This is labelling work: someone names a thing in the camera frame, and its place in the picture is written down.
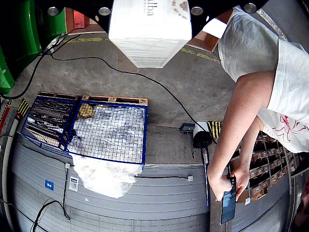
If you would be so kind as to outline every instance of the white t-shirt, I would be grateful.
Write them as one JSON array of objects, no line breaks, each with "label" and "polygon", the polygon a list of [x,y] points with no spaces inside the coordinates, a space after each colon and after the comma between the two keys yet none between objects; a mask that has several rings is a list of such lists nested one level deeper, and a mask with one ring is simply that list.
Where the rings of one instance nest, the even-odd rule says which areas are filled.
[{"label": "white t-shirt", "polygon": [[224,70],[235,82],[248,73],[276,69],[268,108],[257,114],[265,125],[263,132],[294,153],[308,152],[309,55],[304,49],[279,39],[235,8],[219,41],[219,55]]}]

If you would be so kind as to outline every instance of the blue metal frame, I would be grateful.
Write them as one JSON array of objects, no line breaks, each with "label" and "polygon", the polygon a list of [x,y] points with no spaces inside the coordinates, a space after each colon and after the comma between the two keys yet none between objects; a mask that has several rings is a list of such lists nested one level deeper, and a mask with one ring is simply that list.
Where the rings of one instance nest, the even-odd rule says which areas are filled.
[{"label": "blue metal frame", "polygon": [[[59,145],[58,145],[58,146],[54,146],[54,145],[51,145],[51,144],[42,142],[42,141],[40,141],[40,140],[38,140],[38,139],[36,139],[36,138],[32,138],[32,137],[30,137],[30,136],[28,136],[28,135],[26,135],[26,134],[23,133],[23,131],[24,131],[24,129],[25,129],[25,125],[26,125],[26,123],[27,123],[27,121],[28,121],[28,116],[29,116],[30,112],[32,111],[32,108],[35,106],[35,103],[36,103],[37,99],[47,99],[47,100],[55,100],[55,101],[60,101],[60,102],[62,101],[62,102],[72,102],[72,103],[73,103],[73,106],[72,106],[72,108],[71,108],[71,111],[70,111],[69,116],[68,116],[68,119],[67,119],[67,122],[66,122],[66,124],[65,124],[65,126],[64,126],[64,128],[63,128],[63,132],[62,132],[62,134],[61,134],[61,137],[60,137],[60,141],[59,141]],[[34,144],[35,144],[36,146],[38,146],[38,147],[44,149],[44,150],[46,150],[46,149],[42,147],[42,144],[46,144],[46,145],[48,145],[48,146],[50,146],[50,147],[53,147],[53,148],[58,148],[58,149],[60,150],[59,152],[64,152],[64,153],[67,154],[67,156],[61,155],[61,154],[56,153],[56,152],[53,152],[53,151],[50,151],[50,152],[53,152],[53,153],[55,153],[55,154],[57,154],[57,155],[61,155],[61,156],[64,156],[64,157],[67,157],[67,158],[71,158],[71,159],[72,159],[72,157],[71,157],[66,151],[64,151],[64,150],[61,149],[61,145],[62,145],[62,140],[63,140],[63,137],[64,137],[64,133],[65,133],[67,127],[68,127],[69,122],[72,120],[72,115],[73,115],[74,110],[76,109],[77,103],[78,103],[78,100],[62,99],[62,98],[52,98],[52,97],[46,97],[46,96],[37,96],[36,99],[34,100],[34,103],[33,103],[32,106],[31,106],[30,110],[29,110],[28,113],[27,113],[27,117],[26,117],[26,120],[25,120],[25,122],[24,122],[24,124],[23,124],[22,130],[21,130],[21,134],[22,134],[24,137],[26,137],[28,140],[30,140],[32,143],[34,143],[32,140],[38,141],[38,143],[40,143],[40,146],[38,146],[38,145],[35,144],[35,143],[34,143]]]},{"label": "blue metal frame", "polygon": [[[106,101],[80,101],[79,105],[77,107],[77,110],[75,112],[73,121],[71,123],[71,127],[69,130],[69,134],[68,134],[68,138],[70,138],[71,136],[71,131],[73,130],[74,127],[74,123],[75,123],[75,119],[77,118],[79,109],[81,107],[82,104],[104,104],[104,105],[113,105],[113,106],[124,106],[124,107],[136,107],[136,108],[143,108],[145,109],[145,120],[144,120],[144,136],[143,136],[143,153],[142,153],[142,163],[136,163],[136,162],[126,162],[126,161],[119,161],[119,160],[110,160],[110,159],[101,159],[101,158],[97,158],[97,157],[91,157],[91,158],[95,158],[98,160],[107,160],[107,161],[114,161],[114,162],[120,162],[120,163],[134,163],[134,164],[145,164],[145,156],[146,156],[146,133],[147,133],[147,122],[148,122],[148,106],[147,105],[135,105],[135,104],[125,104],[125,103],[113,103],[113,102],[106,102]],[[77,153],[73,153],[73,152],[69,152],[68,151],[68,142],[66,142],[64,151],[68,152],[69,154],[75,154],[75,155],[79,155],[79,156],[84,156],[81,154],[77,154]]]}]

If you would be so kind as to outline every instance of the wooden pallet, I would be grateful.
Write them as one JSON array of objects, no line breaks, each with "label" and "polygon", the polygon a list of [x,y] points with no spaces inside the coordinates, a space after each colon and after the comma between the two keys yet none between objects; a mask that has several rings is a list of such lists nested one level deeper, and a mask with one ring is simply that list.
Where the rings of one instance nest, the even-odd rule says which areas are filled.
[{"label": "wooden pallet", "polygon": [[44,97],[49,97],[49,98],[70,99],[70,100],[78,100],[80,98],[77,95],[63,94],[63,93],[50,93],[50,92],[39,92],[38,96],[44,96]]},{"label": "wooden pallet", "polygon": [[147,105],[148,106],[148,99],[147,98],[134,98],[134,97],[83,95],[82,101],[112,102],[112,103]]}]

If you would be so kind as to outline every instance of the black metal frame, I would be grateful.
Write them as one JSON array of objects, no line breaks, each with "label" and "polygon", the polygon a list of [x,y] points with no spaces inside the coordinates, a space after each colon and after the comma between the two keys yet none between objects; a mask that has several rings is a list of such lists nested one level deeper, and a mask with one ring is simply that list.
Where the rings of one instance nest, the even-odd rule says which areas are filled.
[{"label": "black metal frame", "polygon": [[[247,3],[252,3],[259,9],[267,0],[188,0],[188,2],[190,11],[193,7],[200,7],[203,10],[201,15],[191,14],[192,36],[194,37],[203,29],[207,22],[234,6],[240,5],[243,8]],[[58,8],[59,12],[64,7],[75,9],[95,20],[106,32],[109,31],[111,14],[102,16],[98,11],[102,7],[107,7],[112,10],[113,0],[35,0],[35,3],[45,12],[50,7]]]}]

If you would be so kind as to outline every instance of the metal rod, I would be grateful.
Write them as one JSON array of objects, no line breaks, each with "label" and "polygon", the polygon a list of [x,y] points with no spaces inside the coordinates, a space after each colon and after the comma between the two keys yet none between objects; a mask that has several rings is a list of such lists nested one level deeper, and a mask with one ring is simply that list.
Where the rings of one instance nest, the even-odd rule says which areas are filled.
[{"label": "metal rod", "polygon": [[187,132],[187,135],[188,135],[188,139],[189,139],[189,143],[190,143],[190,147],[191,147],[192,157],[194,158],[194,154],[196,153],[196,151],[193,150],[193,145],[191,143],[191,138],[190,138],[189,132]]}]

